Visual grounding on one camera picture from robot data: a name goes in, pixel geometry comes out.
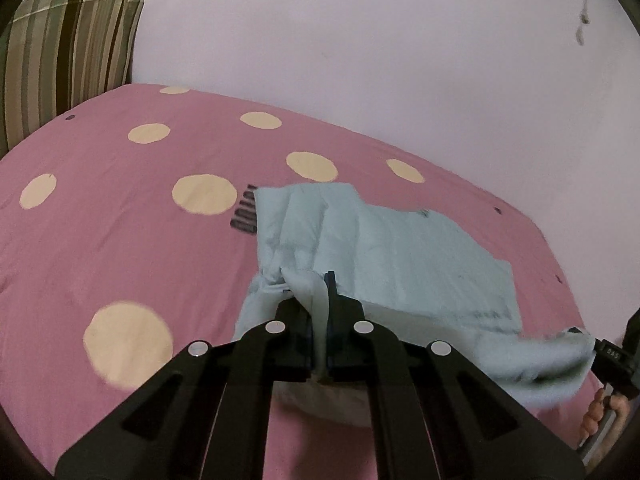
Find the person's right hand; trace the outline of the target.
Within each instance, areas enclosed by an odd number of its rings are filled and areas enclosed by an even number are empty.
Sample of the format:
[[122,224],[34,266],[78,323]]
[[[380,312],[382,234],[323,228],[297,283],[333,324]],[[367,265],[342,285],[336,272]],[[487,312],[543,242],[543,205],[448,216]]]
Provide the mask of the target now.
[[594,436],[600,429],[605,412],[609,408],[616,414],[616,417],[600,446],[600,452],[602,455],[611,451],[611,448],[622,434],[631,412],[630,401],[626,396],[619,393],[608,396],[605,393],[605,390],[600,388],[594,395],[593,401],[589,404],[588,411],[586,411],[585,415],[582,416],[582,422],[579,426],[579,442],[585,441],[588,437]]

